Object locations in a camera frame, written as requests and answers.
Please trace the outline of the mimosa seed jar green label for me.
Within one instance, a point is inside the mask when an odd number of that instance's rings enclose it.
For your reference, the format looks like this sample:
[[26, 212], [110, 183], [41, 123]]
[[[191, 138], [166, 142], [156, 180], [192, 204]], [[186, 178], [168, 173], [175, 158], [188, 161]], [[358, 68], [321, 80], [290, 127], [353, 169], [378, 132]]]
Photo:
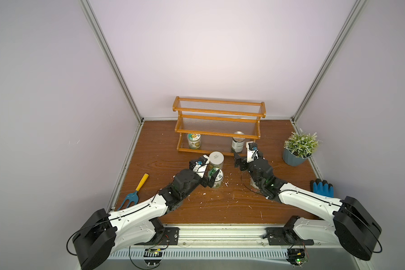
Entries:
[[220, 169], [220, 173], [219, 173], [219, 180], [220, 180], [220, 185], [222, 184], [223, 178], [224, 178], [224, 174], [223, 171]]

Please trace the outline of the metal can green label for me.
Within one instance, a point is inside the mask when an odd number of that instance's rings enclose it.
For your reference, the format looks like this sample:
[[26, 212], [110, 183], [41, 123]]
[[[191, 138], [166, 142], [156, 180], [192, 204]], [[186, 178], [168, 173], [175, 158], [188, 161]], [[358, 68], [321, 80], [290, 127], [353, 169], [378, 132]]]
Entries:
[[245, 138], [242, 137], [233, 137], [231, 150], [235, 153], [241, 153], [245, 145]]

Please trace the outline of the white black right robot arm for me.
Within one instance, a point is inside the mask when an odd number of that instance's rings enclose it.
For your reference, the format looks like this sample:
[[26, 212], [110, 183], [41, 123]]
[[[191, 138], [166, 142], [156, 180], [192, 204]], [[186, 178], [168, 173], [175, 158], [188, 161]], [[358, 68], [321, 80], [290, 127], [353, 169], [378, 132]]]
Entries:
[[369, 261], [380, 244], [382, 229], [366, 208], [355, 198], [330, 198], [277, 178], [273, 168], [258, 150], [246, 157], [234, 155], [235, 167], [247, 171], [261, 194], [268, 200], [300, 208], [317, 216], [318, 224], [298, 218], [292, 231], [301, 240], [321, 240], [340, 244], [358, 259]]

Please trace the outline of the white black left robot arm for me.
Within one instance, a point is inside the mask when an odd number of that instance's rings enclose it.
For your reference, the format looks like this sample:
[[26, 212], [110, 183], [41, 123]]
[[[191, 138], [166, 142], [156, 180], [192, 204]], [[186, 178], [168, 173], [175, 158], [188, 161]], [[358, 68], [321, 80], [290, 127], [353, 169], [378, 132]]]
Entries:
[[213, 187], [218, 173], [183, 169], [173, 181], [152, 198], [130, 208], [107, 213], [95, 211], [68, 240], [75, 248], [81, 269], [94, 270], [111, 253], [136, 244], [159, 243], [164, 227], [162, 217], [180, 207], [198, 186]]

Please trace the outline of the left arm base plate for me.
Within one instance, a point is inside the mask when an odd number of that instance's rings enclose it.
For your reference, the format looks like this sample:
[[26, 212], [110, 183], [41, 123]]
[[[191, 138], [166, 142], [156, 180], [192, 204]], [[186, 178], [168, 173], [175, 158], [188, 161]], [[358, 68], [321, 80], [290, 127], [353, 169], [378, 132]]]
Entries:
[[178, 245], [180, 235], [179, 227], [166, 227], [161, 232], [157, 232], [155, 236], [148, 242], [138, 243], [136, 245], [154, 246], [156, 245]]

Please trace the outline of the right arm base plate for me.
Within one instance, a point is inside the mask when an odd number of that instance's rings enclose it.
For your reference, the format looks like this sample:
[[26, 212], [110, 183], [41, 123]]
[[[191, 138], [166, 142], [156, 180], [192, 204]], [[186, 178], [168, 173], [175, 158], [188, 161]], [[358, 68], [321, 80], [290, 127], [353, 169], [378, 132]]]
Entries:
[[312, 239], [304, 240], [293, 230], [299, 216], [292, 216], [283, 227], [267, 227], [262, 239], [267, 239], [269, 245], [314, 245]]

